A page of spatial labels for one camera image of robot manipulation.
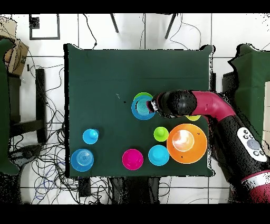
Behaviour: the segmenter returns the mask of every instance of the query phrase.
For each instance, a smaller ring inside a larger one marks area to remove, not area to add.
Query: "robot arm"
[[[168,118],[214,118],[215,153],[226,180],[244,195],[244,200],[270,202],[269,157],[222,97],[209,91],[175,90],[155,95],[147,106]]]

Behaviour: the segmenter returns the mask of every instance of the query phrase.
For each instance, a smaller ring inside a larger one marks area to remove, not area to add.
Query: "orange bowl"
[[[185,150],[176,149],[173,145],[173,140],[175,141],[175,136],[181,130],[187,130],[193,136],[193,146]],[[177,162],[183,164],[190,164],[199,161],[206,152],[207,149],[207,137],[203,130],[198,126],[193,124],[181,124],[176,126],[170,133],[167,139],[167,149],[170,153],[170,156]]]

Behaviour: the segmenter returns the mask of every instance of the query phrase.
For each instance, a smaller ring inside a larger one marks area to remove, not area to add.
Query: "light blue cup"
[[[153,146],[148,153],[149,161],[155,166],[165,165],[170,158],[170,154],[166,147],[163,145]]]
[[[91,145],[97,142],[99,138],[99,131],[96,129],[87,129],[83,135],[82,138],[85,143]]]
[[[93,166],[94,155],[90,150],[81,148],[72,154],[70,162],[75,170],[85,172]]]

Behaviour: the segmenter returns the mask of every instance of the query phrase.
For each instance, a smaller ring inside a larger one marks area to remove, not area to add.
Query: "tile floor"
[[[144,23],[142,13],[117,14],[115,20],[119,29],[116,33],[109,14],[88,14],[89,26],[97,39],[95,49],[185,49],[181,44],[171,42],[169,39],[177,32],[180,25],[180,15],[173,23],[169,38],[166,40],[165,33],[171,16],[160,14],[146,14],[146,41],[144,40]],[[64,52],[63,44],[71,43],[82,49],[91,49],[94,39],[86,25],[86,19],[82,14],[60,14],[60,39],[59,40],[30,40],[29,38],[29,15],[6,15],[17,22],[16,37],[30,47],[35,65],[51,67],[45,69],[46,89],[62,84],[60,88],[51,90],[47,94],[54,101],[57,109],[64,113]],[[57,36],[56,15],[40,14],[32,15],[40,17],[40,30],[33,31],[33,37]],[[201,46],[212,44],[216,47],[213,59],[213,70],[217,73],[216,89],[222,91],[221,78],[224,73],[232,71],[227,63],[236,54],[236,47],[241,43],[251,43],[255,48],[262,49],[270,42],[270,19],[265,14],[183,14],[183,22],[196,26],[201,32]],[[200,34],[192,26],[182,24],[180,31],[172,38],[174,41],[184,44],[191,50],[199,48]],[[264,50],[270,50],[270,44]],[[28,54],[26,64],[31,67],[33,60]],[[21,76],[21,119],[22,121],[35,119],[35,80],[25,68]],[[47,111],[47,121],[51,118]],[[59,121],[54,119],[53,129],[60,128]],[[35,132],[24,135],[24,140],[19,145],[36,143]],[[215,175],[206,177],[172,177],[170,194],[160,197],[161,203],[226,203],[229,185],[226,182],[217,162],[212,160],[211,166]],[[37,175],[28,164],[22,174],[21,191],[23,201],[32,201],[35,197],[34,184]],[[171,177],[161,179],[161,182],[169,183]],[[40,193],[46,186],[42,185]],[[165,184],[160,185],[159,194],[168,192]],[[69,191],[59,193],[57,188],[52,189],[42,204],[74,204]]]

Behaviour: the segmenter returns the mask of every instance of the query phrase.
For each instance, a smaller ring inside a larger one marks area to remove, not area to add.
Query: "dark green tablecloth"
[[[91,170],[77,172],[70,165],[70,176],[213,174],[207,167],[207,153],[193,164],[180,164],[170,158],[164,166],[152,165],[148,151],[160,144],[153,137],[154,129],[163,126],[171,131],[191,121],[186,117],[165,119],[158,114],[150,120],[137,120],[131,112],[132,101],[139,92],[154,95],[174,89],[208,90],[212,46],[201,51],[80,50],[65,44],[64,49],[68,57],[65,68],[69,73],[65,82],[69,82],[70,157],[79,148],[90,149],[94,154]],[[208,135],[204,118],[192,123]],[[82,139],[88,128],[100,132],[99,140],[93,145]],[[122,165],[122,155],[129,148],[136,148],[143,154],[144,163],[136,171],[129,171]]]
[[[239,45],[231,61],[239,78],[239,87],[235,92],[238,108],[235,110],[259,142],[263,135],[265,82],[270,81],[269,63],[269,51],[256,51],[248,44]]]

